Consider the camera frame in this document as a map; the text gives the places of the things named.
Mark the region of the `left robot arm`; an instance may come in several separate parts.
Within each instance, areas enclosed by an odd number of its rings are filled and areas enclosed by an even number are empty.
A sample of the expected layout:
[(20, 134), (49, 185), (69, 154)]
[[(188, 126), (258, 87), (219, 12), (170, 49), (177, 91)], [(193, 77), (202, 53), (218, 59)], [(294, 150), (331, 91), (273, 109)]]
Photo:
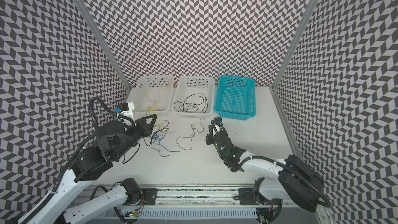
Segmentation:
[(114, 110), (99, 97), (89, 101), (94, 132), (77, 148), (61, 170), (54, 187), (29, 212), (12, 218), (11, 224), (85, 224), (113, 209), (125, 224), (133, 224), (142, 214), (145, 194), (132, 177), (77, 207), (70, 204), (104, 172), (120, 162), (140, 140), (152, 135), (157, 115), (133, 120), (134, 104), (121, 103)]

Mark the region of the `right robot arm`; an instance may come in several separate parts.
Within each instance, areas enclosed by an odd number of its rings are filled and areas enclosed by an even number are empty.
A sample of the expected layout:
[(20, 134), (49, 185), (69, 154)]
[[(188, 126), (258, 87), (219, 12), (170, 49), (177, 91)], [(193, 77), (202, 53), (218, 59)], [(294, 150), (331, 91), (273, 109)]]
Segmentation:
[(295, 155), (286, 159), (273, 159), (255, 155), (235, 146), (221, 122), (212, 121), (208, 126), (206, 144), (214, 145), (227, 168), (236, 173), (258, 173), (260, 178), (252, 189), (255, 201), (280, 199), (292, 200), (302, 209), (315, 212), (317, 207), (332, 207), (323, 193), (324, 180), (320, 174)]

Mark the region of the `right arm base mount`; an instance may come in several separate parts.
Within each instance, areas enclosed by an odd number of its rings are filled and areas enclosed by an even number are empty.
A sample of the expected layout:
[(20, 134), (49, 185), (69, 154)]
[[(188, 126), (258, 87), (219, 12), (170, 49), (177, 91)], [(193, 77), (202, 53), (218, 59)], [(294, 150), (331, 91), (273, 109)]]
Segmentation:
[(239, 188), (238, 198), (240, 205), (264, 205), (266, 199), (253, 188)]

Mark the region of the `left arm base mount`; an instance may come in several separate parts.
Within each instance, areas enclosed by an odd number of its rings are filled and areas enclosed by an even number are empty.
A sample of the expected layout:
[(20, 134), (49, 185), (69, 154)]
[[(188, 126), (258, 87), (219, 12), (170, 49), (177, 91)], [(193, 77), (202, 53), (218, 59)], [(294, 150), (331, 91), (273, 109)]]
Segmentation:
[(144, 188), (140, 191), (135, 191), (132, 195), (128, 195), (126, 202), (123, 205), (126, 206), (152, 206), (155, 205), (158, 195), (157, 188)]

